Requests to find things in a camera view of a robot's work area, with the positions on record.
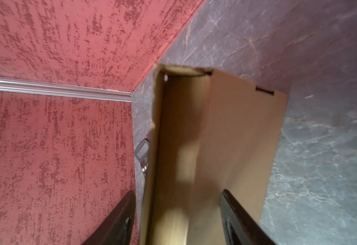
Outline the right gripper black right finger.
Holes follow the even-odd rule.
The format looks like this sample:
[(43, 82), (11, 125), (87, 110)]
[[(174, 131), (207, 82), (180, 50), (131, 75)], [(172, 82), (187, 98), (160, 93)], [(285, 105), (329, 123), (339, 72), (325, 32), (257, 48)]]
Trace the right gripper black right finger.
[(275, 245), (227, 189), (220, 196), (220, 211), (227, 245)]

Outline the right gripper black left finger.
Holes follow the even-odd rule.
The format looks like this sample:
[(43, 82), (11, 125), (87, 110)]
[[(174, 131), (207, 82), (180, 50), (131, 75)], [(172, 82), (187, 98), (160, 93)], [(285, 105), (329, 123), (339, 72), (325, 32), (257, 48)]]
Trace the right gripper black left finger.
[(129, 245), (136, 213), (136, 197), (129, 191), (83, 245)]

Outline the brown cardboard box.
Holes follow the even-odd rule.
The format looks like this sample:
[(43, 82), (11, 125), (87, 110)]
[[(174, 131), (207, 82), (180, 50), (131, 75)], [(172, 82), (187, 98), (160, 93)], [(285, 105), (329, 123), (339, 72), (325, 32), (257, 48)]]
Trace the brown cardboard box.
[(288, 96), (214, 68), (156, 64), (142, 245), (223, 245), (228, 190), (258, 224)]

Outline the black desk calculator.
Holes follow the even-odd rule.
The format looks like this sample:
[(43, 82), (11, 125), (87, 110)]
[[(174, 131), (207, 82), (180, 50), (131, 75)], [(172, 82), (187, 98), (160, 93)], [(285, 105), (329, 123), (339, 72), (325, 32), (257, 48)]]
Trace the black desk calculator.
[(150, 148), (149, 140), (145, 138), (137, 145), (134, 152), (137, 161), (140, 163), (140, 167), (144, 177), (146, 177), (147, 175), (149, 148)]

